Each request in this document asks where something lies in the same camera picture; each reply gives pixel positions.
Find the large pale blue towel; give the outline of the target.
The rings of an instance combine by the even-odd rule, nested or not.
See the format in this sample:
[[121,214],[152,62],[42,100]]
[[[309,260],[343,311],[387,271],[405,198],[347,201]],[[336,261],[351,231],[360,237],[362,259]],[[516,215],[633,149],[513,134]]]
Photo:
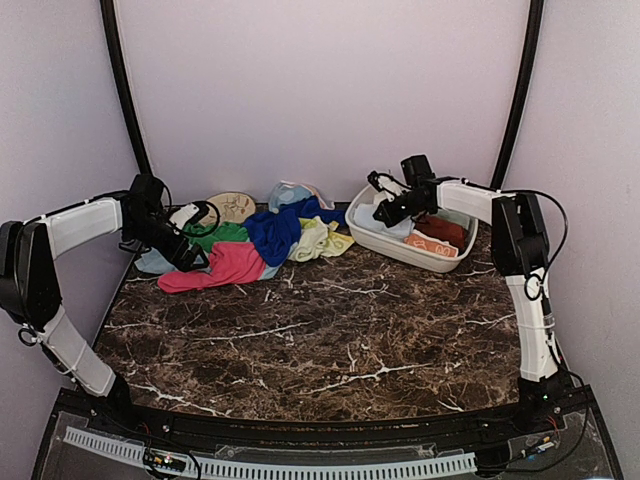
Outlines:
[[386,235],[398,241],[404,241],[414,230],[414,221],[411,218],[402,220],[395,226],[387,227],[382,221],[375,220],[373,214],[377,206],[372,203],[361,203],[354,211],[355,224],[370,232]]

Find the pink towel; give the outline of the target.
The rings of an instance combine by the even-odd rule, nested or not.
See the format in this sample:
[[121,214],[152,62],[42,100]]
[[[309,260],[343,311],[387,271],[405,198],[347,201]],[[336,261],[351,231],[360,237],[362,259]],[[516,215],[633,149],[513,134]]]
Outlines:
[[228,284],[247,284],[258,281],[266,262],[251,242],[219,242],[209,255],[210,271],[172,272],[157,281],[168,294],[204,290]]

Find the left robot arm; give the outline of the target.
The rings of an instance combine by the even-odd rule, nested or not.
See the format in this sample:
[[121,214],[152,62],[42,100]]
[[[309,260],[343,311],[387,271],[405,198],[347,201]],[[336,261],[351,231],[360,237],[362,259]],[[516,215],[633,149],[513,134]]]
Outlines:
[[123,376],[107,365],[76,329],[63,306],[56,260],[99,237],[119,232],[126,243],[157,250],[181,272],[207,266],[202,248],[166,219],[161,202],[115,192],[1,227],[1,308],[39,346],[59,373],[103,404],[101,417],[120,436],[141,427]]

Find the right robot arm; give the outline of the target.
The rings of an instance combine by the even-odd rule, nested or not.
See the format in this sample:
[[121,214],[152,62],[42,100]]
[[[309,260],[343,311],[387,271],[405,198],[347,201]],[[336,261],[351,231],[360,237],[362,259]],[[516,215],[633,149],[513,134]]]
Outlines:
[[559,372],[546,280],[549,239],[536,194],[494,190],[453,177],[425,176],[414,186],[403,187],[391,175],[373,171],[367,180],[387,195],[373,214],[387,227],[439,210],[459,212],[491,226],[491,257],[513,300],[521,350],[519,400],[511,410],[510,424],[521,434],[534,432],[549,416]]

